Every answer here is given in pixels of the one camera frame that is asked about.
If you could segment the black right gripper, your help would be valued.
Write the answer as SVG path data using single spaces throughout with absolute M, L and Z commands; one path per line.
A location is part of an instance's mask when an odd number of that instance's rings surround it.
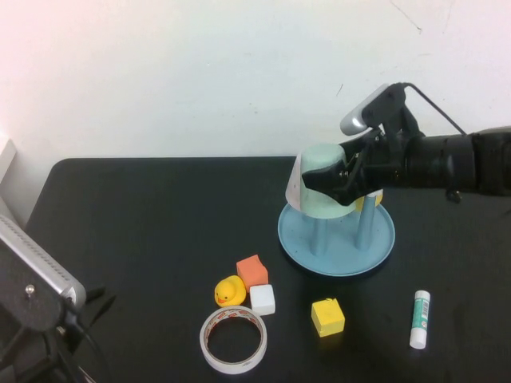
M 356 199 L 388 186 L 404 171 L 405 148 L 412 134 L 384 133 L 371 130 L 358 138 L 342 142 L 347 159 L 325 168 L 302 174 L 305 186 L 326 195 L 336 202 L 350 204 Z

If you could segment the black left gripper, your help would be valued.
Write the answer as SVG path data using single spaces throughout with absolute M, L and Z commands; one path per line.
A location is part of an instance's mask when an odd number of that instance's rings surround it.
M 85 292 L 79 329 L 87 332 L 115 303 L 115 294 L 106 294 L 105 286 Z M 57 326 L 65 312 L 73 310 L 71 302 L 60 296 L 46 281 L 17 255 L 1 250 L 1 331 L 22 328 L 44 332 Z

